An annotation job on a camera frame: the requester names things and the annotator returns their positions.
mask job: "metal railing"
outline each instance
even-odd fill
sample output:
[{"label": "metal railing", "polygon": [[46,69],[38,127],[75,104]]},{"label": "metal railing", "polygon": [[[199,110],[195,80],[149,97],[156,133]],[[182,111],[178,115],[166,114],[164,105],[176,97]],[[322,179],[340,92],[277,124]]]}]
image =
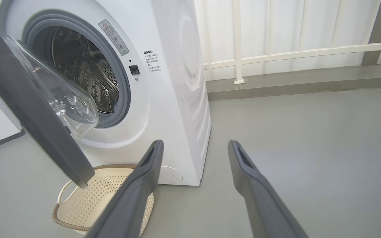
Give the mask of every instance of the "metal railing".
[{"label": "metal railing", "polygon": [[224,68],[230,66],[236,66],[236,79],[234,81],[235,84],[245,83],[242,78],[242,65],[251,64],[251,63],[262,63],[268,61],[276,61],[276,60],[286,60],[286,59],[296,59],[296,58],[304,58],[304,57],[313,57],[313,56],[326,56],[326,55],[336,55],[336,54],[345,54],[345,53],[356,53],[356,52],[365,52],[365,51],[376,51],[381,50],[381,43],[372,43],[369,44],[369,38],[375,23],[375,19],[377,16],[377,12],[379,10],[380,1],[377,0],[375,5],[373,6],[373,14],[371,16],[371,20],[368,26],[367,34],[364,38],[364,42],[362,45],[347,45],[347,46],[339,46],[336,47],[336,39],[337,34],[339,33],[339,28],[342,26],[342,22],[340,22],[341,13],[343,12],[343,8],[345,4],[343,2],[345,0],[339,0],[339,6],[337,9],[336,20],[334,23],[334,29],[331,40],[330,48],[320,48],[313,50],[302,50],[302,44],[304,42],[305,36],[305,28],[307,24],[307,4],[309,0],[304,0],[303,12],[302,12],[302,21],[301,21],[301,31],[299,35],[299,47],[298,51],[285,52],[285,53],[276,53],[271,54],[272,48],[272,32],[273,32],[273,10],[274,10],[274,0],[270,0],[270,22],[269,22],[269,37],[268,37],[268,45],[267,45],[267,54],[261,56],[254,57],[242,57],[242,43],[241,43],[241,23],[240,23],[240,0],[233,0],[233,15],[234,15],[234,47],[235,47],[235,59],[231,60],[223,60],[212,62],[211,49],[209,44],[209,32],[207,29],[207,20],[205,13],[205,0],[202,0],[202,21],[205,24],[205,36],[207,44],[207,52],[208,52],[208,60],[210,63],[205,63],[203,65],[203,69],[217,69]]}]

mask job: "warning label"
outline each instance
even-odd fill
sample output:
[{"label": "warning label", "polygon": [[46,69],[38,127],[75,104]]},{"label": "warning label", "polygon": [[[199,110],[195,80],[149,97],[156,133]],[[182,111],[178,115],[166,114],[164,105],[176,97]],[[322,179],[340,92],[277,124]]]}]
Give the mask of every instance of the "warning label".
[{"label": "warning label", "polygon": [[117,32],[112,28],[111,24],[105,19],[98,24],[101,29],[110,37],[111,41],[115,44],[120,54],[124,56],[129,52],[129,49],[124,44],[123,40],[117,34]]},{"label": "warning label", "polygon": [[144,56],[150,72],[161,71],[158,54],[154,53],[152,50],[148,50],[144,51]]}]

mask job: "gray baseboard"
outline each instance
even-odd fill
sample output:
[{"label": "gray baseboard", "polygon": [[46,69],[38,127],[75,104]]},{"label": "gray baseboard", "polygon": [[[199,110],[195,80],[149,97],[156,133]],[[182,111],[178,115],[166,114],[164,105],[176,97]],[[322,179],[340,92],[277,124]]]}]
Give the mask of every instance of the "gray baseboard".
[{"label": "gray baseboard", "polygon": [[7,142],[10,142],[10,141],[14,140],[14,139],[17,139],[18,137],[23,136],[24,133],[25,133],[25,130],[23,129],[23,130],[21,130],[20,132],[18,132],[16,134],[13,134],[13,135],[11,135],[9,137],[6,137],[6,138],[0,140],[0,145],[3,145],[5,143],[7,143]]},{"label": "gray baseboard", "polygon": [[210,101],[279,95],[381,89],[381,65],[315,69],[207,82]]}]

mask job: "white washing machine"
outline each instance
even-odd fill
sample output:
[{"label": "white washing machine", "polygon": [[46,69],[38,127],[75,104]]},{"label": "white washing machine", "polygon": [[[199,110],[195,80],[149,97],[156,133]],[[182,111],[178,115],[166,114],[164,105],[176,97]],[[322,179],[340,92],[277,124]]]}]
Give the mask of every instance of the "white washing machine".
[{"label": "white washing machine", "polygon": [[211,130],[192,0],[0,0],[0,33],[95,100],[92,166],[136,164],[164,141],[161,184],[200,184]]}]

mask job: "white plastic basket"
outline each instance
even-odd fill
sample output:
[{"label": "white plastic basket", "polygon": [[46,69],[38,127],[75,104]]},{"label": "white plastic basket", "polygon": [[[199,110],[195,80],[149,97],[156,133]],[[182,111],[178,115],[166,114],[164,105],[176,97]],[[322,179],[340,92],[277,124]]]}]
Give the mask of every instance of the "white plastic basket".
[{"label": "white plastic basket", "polygon": [[[94,168],[95,175],[89,180],[88,187],[85,190],[77,187],[62,202],[64,191],[73,183],[68,182],[60,191],[54,207],[54,222],[86,235],[134,167],[121,164],[97,166]],[[153,206],[154,194],[151,193],[147,199],[139,236],[148,223]]]}]

